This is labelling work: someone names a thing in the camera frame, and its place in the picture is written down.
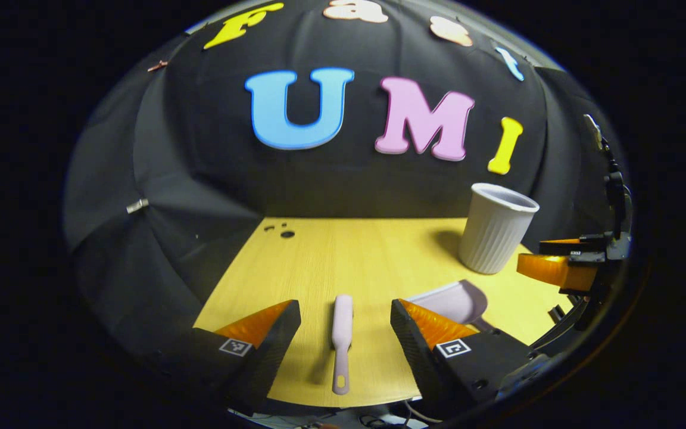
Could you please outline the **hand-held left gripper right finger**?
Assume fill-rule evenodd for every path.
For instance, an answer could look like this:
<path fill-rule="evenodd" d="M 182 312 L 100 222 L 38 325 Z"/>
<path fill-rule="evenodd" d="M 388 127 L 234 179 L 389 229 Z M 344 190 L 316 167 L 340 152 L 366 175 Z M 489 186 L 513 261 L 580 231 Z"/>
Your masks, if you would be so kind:
<path fill-rule="evenodd" d="M 438 418 L 487 406 L 544 372 L 549 356 L 498 328 L 475 331 L 403 299 L 390 325 L 425 407 Z"/>

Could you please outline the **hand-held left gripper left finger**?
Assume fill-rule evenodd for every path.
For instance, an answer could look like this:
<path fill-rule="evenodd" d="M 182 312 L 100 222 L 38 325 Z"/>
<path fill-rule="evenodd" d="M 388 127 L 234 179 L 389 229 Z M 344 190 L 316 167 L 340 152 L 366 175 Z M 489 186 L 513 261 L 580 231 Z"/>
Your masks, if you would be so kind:
<path fill-rule="evenodd" d="M 161 372 L 208 405 L 250 415 L 267 399 L 301 324 L 286 300 L 223 328 L 192 328 L 158 352 Z"/>

